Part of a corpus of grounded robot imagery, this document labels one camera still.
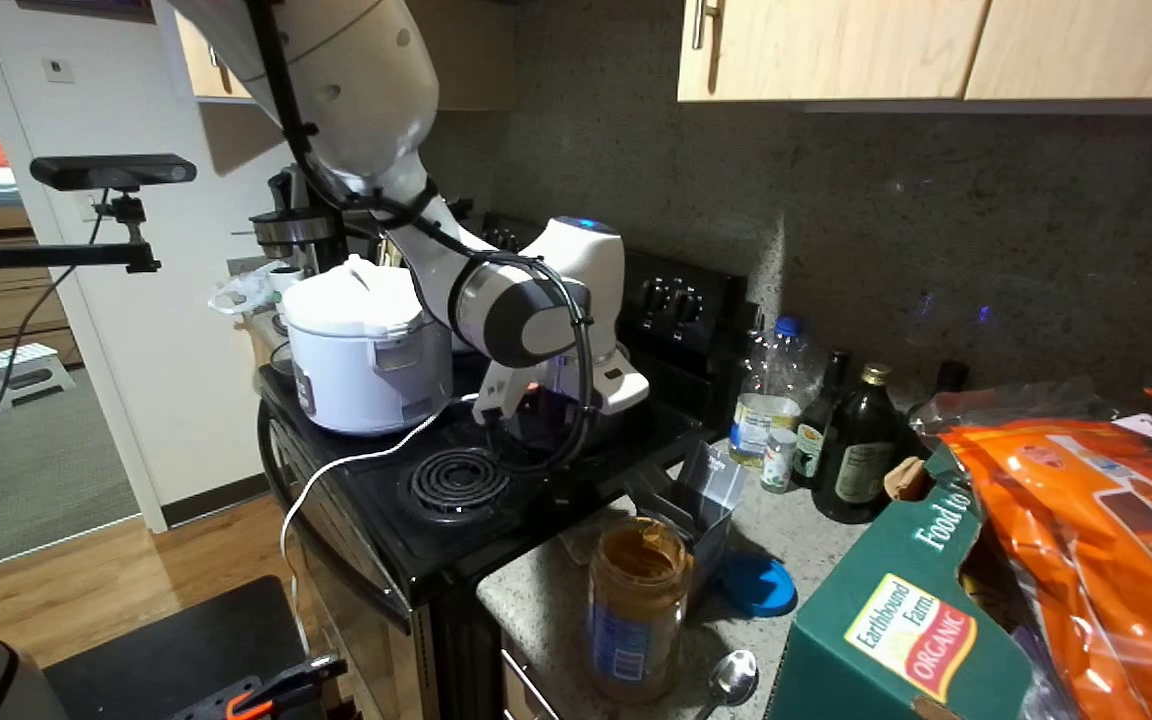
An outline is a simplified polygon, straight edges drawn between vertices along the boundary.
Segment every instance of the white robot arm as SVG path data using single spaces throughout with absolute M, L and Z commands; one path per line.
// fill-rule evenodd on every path
M 648 378 L 615 345 L 624 243 L 553 220 L 519 254 L 456 222 L 416 146 L 437 114 L 437 70 L 404 0 L 173 0 L 280 118 L 314 199 L 387 222 L 418 303 L 490 366 L 477 414 L 513 414 L 544 382 L 619 410 Z

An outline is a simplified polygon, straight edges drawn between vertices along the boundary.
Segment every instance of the white container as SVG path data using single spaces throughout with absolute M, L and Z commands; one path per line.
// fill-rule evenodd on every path
M 451 399 L 451 338 L 422 317 L 413 273 L 342 260 L 282 291 L 296 397 L 310 425 L 385 436 Z

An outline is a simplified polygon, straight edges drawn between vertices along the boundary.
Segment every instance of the cardboard box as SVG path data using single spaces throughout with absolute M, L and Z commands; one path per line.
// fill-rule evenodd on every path
M 959 581 L 985 514 L 946 455 L 926 473 L 800 607 L 766 714 L 1018 714 L 1030 663 Z

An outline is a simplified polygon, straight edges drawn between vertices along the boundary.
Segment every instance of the blue lid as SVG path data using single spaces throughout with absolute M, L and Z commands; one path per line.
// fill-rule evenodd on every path
M 560 222 L 572 222 L 572 226 L 586 226 L 586 233 L 612 233 L 608 222 L 591 220 L 591 214 L 555 214 Z
M 779 317 L 772 337 L 775 337 L 775 338 L 785 338 L 785 337 L 800 337 L 800 320 Z
M 734 614 L 785 614 L 800 599 L 787 567 L 775 557 L 722 561 L 719 586 L 731 599 Z

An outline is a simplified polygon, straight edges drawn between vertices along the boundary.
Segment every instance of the snack bag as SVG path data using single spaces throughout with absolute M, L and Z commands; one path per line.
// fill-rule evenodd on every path
M 946 425 L 1083 714 L 1152 714 L 1152 431 L 1112 418 Z

